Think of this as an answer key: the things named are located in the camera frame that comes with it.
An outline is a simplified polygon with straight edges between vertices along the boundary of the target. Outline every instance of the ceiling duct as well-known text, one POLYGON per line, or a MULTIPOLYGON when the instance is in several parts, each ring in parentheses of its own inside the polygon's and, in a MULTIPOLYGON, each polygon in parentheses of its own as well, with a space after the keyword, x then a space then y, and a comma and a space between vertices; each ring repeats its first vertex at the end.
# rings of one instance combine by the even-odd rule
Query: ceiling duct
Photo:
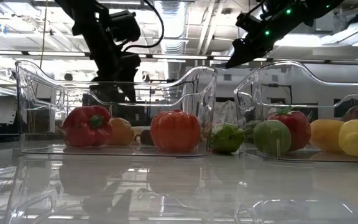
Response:
MULTIPOLYGON (((182 39, 186 36, 187 2, 183 1, 155 1, 155 8, 159 11, 165 24, 165 37, 182 39)), ((163 54, 184 54, 185 42, 181 40, 163 40, 161 42, 163 54)), ((167 62, 166 78, 180 77, 180 63, 167 62)))

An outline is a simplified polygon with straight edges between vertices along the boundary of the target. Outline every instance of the red bell pepper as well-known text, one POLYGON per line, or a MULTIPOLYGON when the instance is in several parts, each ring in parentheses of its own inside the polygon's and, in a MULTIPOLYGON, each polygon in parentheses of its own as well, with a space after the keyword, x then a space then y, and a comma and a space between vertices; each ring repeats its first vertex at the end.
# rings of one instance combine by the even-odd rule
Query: red bell pepper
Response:
POLYGON ((63 123, 67 146, 102 146, 112 137, 110 114, 101 106, 75 108, 63 123))

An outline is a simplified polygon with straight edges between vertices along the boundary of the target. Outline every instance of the reflective tabletop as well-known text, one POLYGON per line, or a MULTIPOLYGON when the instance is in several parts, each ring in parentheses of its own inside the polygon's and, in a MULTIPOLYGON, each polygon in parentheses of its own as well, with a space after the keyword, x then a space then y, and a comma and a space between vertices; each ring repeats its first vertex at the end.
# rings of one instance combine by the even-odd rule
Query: reflective tabletop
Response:
POLYGON ((23 155, 0 146, 0 223, 358 223, 358 163, 23 155))

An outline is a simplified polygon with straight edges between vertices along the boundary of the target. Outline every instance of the ceiling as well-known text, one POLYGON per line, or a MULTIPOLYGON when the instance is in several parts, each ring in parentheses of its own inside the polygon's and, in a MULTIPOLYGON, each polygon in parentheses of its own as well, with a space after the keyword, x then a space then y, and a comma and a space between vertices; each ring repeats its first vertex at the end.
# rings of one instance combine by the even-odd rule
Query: ceiling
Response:
MULTIPOLYGON (((131 44, 151 45, 159 38, 160 23, 157 16, 149 8, 135 4, 117 4, 125 1, 103 1, 110 8, 110 13, 127 9, 136 12, 136 19, 141 29, 141 38, 131 44)), ((170 39, 169 41, 185 42, 183 54, 207 55, 213 52, 223 52, 231 47, 231 42, 244 33, 235 26, 236 18, 240 12, 247 12, 249 7, 256 5, 255 0, 194 0, 186 1, 185 34, 183 37, 170 39)), ((342 11, 358 8, 358 0, 347 0, 342 6, 342 11)), ((82 36, 73 36, 71 28, 73 20, 67 16, 63 9, 53 1, 46 0, 0 0, 0 50, 18 51, 45 51, 51 52, 89 52, 82 36)), ((171 29, 172 24, 165 24, 166 29, 171 29)), ((160 46, 152 49, 131 49, 130 51, 140 54, 161 54, 160 46)), ((269 53, 269 57, 290 58, 336 58, 357 59, 358 48, 311 48, 311 47, 288 47, 278 46, 269 53)), ((6 80, 6 68, 14 68, 14 62, 20 57, 0 56, 0 83, 14 83, 6 80)), ((31 57, 32 61, 39 63, 39 56, 31 57)), ((94 62, 86 60, 65 60, 64 58, 46 58, 43 69, 48 72, 61 73, 78 71, 81 77, 89 79, 95 76, 97 68, 94 62)), ((159 64, 147 64, 151 71, 158 70, 159 64)))

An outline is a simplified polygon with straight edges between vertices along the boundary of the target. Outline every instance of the green tomato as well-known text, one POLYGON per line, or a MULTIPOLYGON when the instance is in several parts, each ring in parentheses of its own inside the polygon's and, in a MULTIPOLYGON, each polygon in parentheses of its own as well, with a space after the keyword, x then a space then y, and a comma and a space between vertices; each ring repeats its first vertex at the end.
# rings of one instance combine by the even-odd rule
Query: green tomato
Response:
POLYGON ((244 142, 244 132, 236 125, 218 123, 212 126, 211 148, 217 153, 233 153, 244 142))
POLYGON ((277 158, 277 152, 283 154, 290 149, 291 132, 281 121, 264 121, 254 128, 254 144, 259 151, 277 158))

